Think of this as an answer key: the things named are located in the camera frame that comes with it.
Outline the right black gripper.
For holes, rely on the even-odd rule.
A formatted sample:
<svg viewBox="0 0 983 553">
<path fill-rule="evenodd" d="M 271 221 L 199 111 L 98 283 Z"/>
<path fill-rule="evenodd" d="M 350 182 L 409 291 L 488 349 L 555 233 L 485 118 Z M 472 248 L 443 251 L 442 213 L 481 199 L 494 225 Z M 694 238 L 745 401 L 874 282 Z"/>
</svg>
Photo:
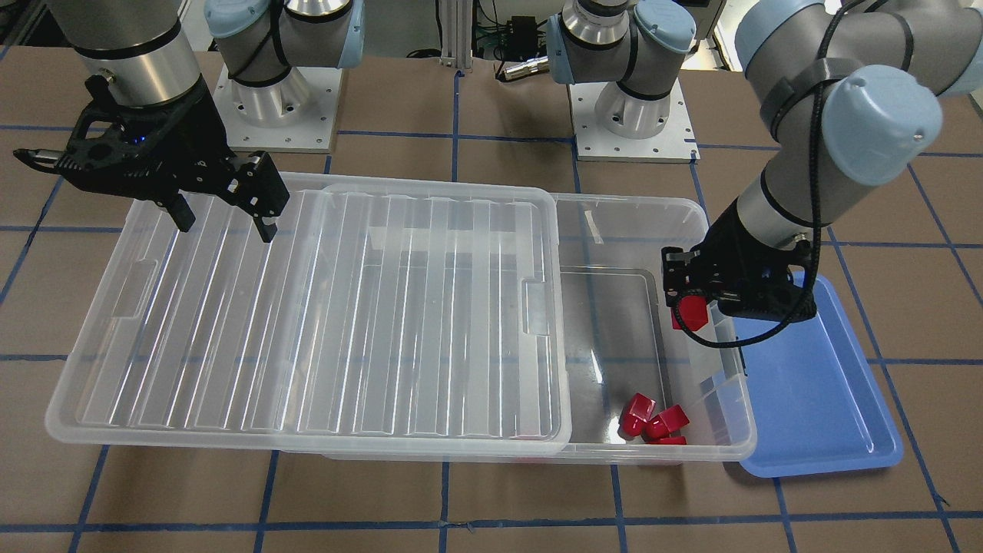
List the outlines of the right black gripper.
<svg viewBox="0 0 983 553">
<path fill-rule="evenodd" d="M 91 102 L 78 116 L 63 150 L 17 148 L 14 157 L 62 176 L 81 191 L 152 200 L 179 231 L 194 225 L 182 191 L 225 196 L 252 217 L 260 240 L 271 243 L 290 193 L 267 151 L 237 157 L 204 77 L 162 104 L 124 106 L 106 77 L 85 81 Z"/>
</svg>

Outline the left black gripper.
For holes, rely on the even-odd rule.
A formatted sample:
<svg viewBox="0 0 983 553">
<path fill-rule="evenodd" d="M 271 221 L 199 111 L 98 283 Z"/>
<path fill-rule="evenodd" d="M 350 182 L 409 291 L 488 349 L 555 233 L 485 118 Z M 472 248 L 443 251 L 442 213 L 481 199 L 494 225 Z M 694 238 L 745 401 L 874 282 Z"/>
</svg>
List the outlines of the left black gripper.
<svg viewBox="0 0 983 553">
<path fill-rule="evenodd" d="M 677 302 L 687 295 L 716 301 L 719 311 L 728 317 L 779 322 L 804 294 L 803 306 L 791 319 L 801 322 L 815 317 L 813 294 L 794 284 L 789 269 L 806 267 L 811 260 L 809 251 L 808 240 L 790 250 L 759 242 L 741 223 L 736 204 L 731 204 L 696 246 L 661 250 L 670 321 L 681 321 Z"/>
</svg>

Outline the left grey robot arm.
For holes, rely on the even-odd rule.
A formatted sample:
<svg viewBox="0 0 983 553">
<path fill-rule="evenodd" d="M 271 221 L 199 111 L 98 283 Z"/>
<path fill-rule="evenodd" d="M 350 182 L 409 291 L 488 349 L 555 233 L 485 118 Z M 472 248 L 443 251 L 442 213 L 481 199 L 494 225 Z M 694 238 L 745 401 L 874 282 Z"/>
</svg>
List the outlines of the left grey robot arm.
<svg viewBox="0 0 983 553">
<path fill-rule="evenodd" d="M 674 1 L 568 1 L 545 25 L 559 84 L 605 84 L 601 123 L 652 137 L 695 38 Z M 674 326 L 724 315 L 814 316 L 820 236 L 937 140 L 941 97 L 981 85 L 981 10 L 958 1 L 759 1 L 735 31 L 745 78 L 779 151 L 710 225 L 661 252 Z"/>
</svg>

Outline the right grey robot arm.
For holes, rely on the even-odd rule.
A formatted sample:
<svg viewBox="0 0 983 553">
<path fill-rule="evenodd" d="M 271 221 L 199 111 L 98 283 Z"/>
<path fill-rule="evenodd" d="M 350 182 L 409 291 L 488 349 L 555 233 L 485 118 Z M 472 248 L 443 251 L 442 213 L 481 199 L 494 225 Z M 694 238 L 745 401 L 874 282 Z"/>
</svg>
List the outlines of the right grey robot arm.
<svg viewBox="0 0 983 553">
<path fill-rule="evenodd" d="M 266 151 L 238 155 L 182 28 L 175 1 L 51 1 L 89 70 L 91 102 L 63 151 L 17 148 L 18 161 L 77 189 L 156 204 L 187 232 L 187 192 L 253 218 L 264 242 L 290 198 Z M 302 67 L 354 68 L 364 52 L 362 1 L 207 1 L 236 106 L 261 127 L 313 107 Z"/>
</svg>

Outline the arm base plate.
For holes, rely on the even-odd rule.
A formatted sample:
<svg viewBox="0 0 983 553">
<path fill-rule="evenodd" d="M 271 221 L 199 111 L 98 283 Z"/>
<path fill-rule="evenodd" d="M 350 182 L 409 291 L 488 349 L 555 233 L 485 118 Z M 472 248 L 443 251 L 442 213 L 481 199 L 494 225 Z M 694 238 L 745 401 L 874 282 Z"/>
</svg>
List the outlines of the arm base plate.
<svg viewBox="0 0 983 553">
<path fill-rule="evenodd" d="M 667 162 L 701 158 L 679 81 L 670 94 L 642 101 L 615 83 L 568 85 L 580 161 Z"/>
<path fill-rule="evenodd" d="M 280 83 L 249 88 L 222 67 L 212 98 L 235 151 L 322 153 L 333 147 L 344 70 L 292 68 Z"/>
</svg>

